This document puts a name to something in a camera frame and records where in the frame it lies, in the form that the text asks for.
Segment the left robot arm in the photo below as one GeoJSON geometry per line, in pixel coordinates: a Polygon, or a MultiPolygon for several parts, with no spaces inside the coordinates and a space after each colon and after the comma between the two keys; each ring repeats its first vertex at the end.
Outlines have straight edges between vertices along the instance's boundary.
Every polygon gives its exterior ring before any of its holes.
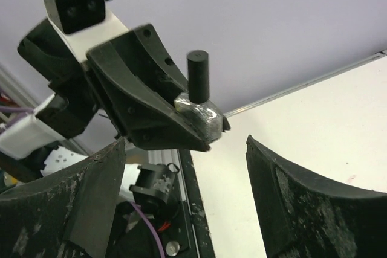
{"type": "Polygon", "coordinates": [[[207,152],[230,129],[209,97],[208,53],[189,52],[184,76],[151,24],[128,29],[109,16],[65,34],[44,19],[17,51],[53,92],[1,126],[1,155],[17,173],[36,152],[82,134],[99,110],[143,150],[207,152]]]}

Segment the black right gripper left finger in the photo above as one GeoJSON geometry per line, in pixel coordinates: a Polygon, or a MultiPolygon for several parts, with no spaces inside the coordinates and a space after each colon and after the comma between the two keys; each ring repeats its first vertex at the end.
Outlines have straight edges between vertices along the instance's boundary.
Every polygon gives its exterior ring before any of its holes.
{"type": "Polygon", "coordinates": [[[120,138],[1,194],[1,257],[104,257],[125,167],[120,138]]]}

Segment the glitter nail polish bottle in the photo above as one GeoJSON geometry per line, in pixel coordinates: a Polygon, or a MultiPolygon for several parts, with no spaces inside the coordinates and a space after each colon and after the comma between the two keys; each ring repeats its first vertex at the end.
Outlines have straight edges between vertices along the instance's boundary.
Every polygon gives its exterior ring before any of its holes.
{"type": "Polygon", "coordinates": [[[189,94],[182,92],[174,100],[175,109],[192,122],[204,135],[207,143],[219,140],[223,132],[223,114],[210,100],[196,104],[189,100],[189,94]]]}

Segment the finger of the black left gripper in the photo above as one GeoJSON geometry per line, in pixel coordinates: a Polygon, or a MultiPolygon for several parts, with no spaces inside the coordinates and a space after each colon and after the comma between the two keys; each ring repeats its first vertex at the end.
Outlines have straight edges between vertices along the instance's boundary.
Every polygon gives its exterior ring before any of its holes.
{"type": "Polygon", "coordinates": [[[144,150],[207,152],[209,143],[174,100],[187,80],[163,45],[115,45],[87,52],[88,81],[118,133],[144,150]]]}
{"type": "MultiPolygon", "coordinates": [[[[125,95],[113,101],[121,133],[167,126],[199,131],[175,109],[178,95],[188,93],[188,77],[178,69],[151,24],[118,36],[111,45],[115,52],[111,68],[125,95]]],[[[223,132],[228,130],[224,116],[223,132]]]]}

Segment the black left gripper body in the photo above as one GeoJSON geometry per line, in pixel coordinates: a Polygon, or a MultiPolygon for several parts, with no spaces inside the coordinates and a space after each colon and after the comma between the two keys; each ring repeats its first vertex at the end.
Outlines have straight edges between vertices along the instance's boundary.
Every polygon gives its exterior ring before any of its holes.
{"type": "Polygon", "coordinates": [[[103,109],[121,136],[121,122],[114,109],[117,80],[101,69],[92,52],[121,35],[121,22],[108,18],[77,33],[62,33],[49,19],[37,24],[19,43],[18,53],[45,79],[54,92],[37,117],[70,139],[83,133],[103,109]]]}

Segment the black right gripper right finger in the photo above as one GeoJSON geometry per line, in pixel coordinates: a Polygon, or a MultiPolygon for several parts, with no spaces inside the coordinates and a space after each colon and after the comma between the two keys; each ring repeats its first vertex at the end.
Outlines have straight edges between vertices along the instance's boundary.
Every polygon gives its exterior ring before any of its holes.
{"type": "Polygon", "coordinates": [[[253,137],[247,169],[267,257],[385,257],[386,194],[299,166],[253,137]]]}

